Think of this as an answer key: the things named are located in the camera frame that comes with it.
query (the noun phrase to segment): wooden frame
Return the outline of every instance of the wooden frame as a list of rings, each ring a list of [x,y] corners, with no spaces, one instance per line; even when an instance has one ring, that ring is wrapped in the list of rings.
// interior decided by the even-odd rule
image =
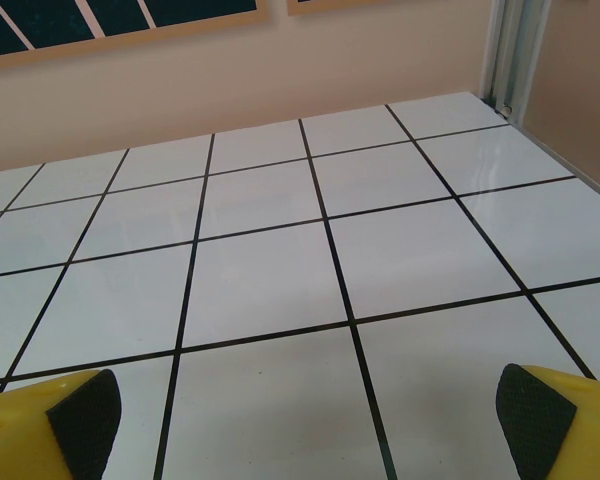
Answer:
[[[55,60],[73,57],[85,53],[96,53],[116,48],[131,47],[168,40],[178,37],[198,35],[216,30],[222,30],[242,25],[262,23],[269,19],[267,0],[256,0],[256,10],[252,12],[235,13],[223,17],[208,18],[194,22],[180,23],[165,27],[150,28],[138,32],[124,33],[104,38],[95,38],[82,42],[66,43],[53,47],[45,47],[23,52],[0,55],[0,69],[19,67],[44,60]]]
[[[305,13],[328,12],[330,10],[340,10],[342,8],[385,1],[386,0],[311,0],[308,2],[299,2],[298,0],[287,0],[287,10],[289,15],[303,15]]]

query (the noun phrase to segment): glossy floor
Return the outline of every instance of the glossy floor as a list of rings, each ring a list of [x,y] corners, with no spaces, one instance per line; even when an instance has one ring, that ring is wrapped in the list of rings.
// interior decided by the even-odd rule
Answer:
[[[111,368],[107,479],[513,480],[510,362],[600,378],[600,196],[468,93],[0,173],[0,390]]]

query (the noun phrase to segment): framed artwork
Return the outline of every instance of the framed artwork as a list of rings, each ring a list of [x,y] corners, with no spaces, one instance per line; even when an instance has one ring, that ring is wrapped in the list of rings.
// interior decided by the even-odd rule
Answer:
[[[319,13],[329,10],[380,3],[386,0],[287,0],[289,15],[302,15],[305,13]]]
[[[264,22],[267,0],[0,0],[0,68]]]

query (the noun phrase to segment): beige wall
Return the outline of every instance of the beige wall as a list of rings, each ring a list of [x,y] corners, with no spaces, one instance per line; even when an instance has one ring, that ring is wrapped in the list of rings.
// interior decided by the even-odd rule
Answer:
[[[491,0],[388,1],[0,71],[0,169],[477,92]]]
[[[600,185],[600,0],[553,0],[523,126]]]

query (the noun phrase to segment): white tile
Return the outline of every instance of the white tile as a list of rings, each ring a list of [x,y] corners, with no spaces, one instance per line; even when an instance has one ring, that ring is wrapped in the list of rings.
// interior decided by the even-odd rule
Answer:
[[[303,123],[312,155],[407,140],[383,106],[311,117]]]
[[[0,273],[66,262],[98,200],[7,212],[0,219]]]
[[[0,277],[0,377],[7,373],[20,350],[60,270]]]
[[[0,210],[7,206],[38,168],[36,165],[0,172]]]
[[[204,175],[210,140],[211,137],[206,135],[132,148],[111,190]]]
[[[306,156],[296,120],[244,128],[216,134],[211,173]]]
[[[193,240],[202,180],[107,195],[76,258]]]
[[[528,287],[600,276],[600,196],[579,180],[462,201]]]
[[[385,478],[349,330],[184,355],[164,478]]]
[[[201,238],[320,218],[306,161],[209,178]]]
[[[459,194],[571,175],[513,127],[432,138],[420,146]]]
[[[37,205],[104,192],[123,151],[47,163],[24,189],[14,207]]]
[[[314,164],[329,215],[449,195],[411,144],[320,157]]]
[[[452,200],[331,222],[356,318],[516,290]]]
[[[399,478],[517,480],[496,415],[508,363],[579,374],[524,298],[360,327]]]
[[[342,320],[321,223],[198,245],[185,345]]]
[[[102,477],[104,480],[153,478],[171,362],[171,357],[163,357],[107,367],[115,374],[120,388],[122,417]],[[11,382],[6,390],[63,376]]]
[[[600,283],[536,298],[600,380]]]
[[[415,138],[507,123],[469,92],[395,103],[391,108]]]
[[[191,247],[69,267],[17,373],[175,346]]]

